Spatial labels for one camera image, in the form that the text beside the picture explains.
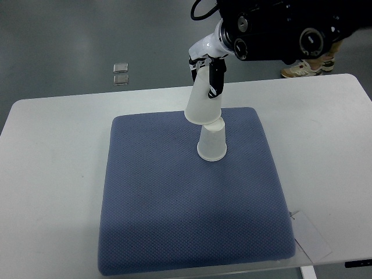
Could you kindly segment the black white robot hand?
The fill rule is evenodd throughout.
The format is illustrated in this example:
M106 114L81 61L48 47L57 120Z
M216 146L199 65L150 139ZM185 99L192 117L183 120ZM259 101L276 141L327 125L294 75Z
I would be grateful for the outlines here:
M223 92L224 75L227 70L225 57L232 54L230 44L226 39L226 31L223 20L220 19L213 33L199 40L192 47L189 53L189 68L193 82L196 80L197 72L209 63L209 91L210 99L217 98Z

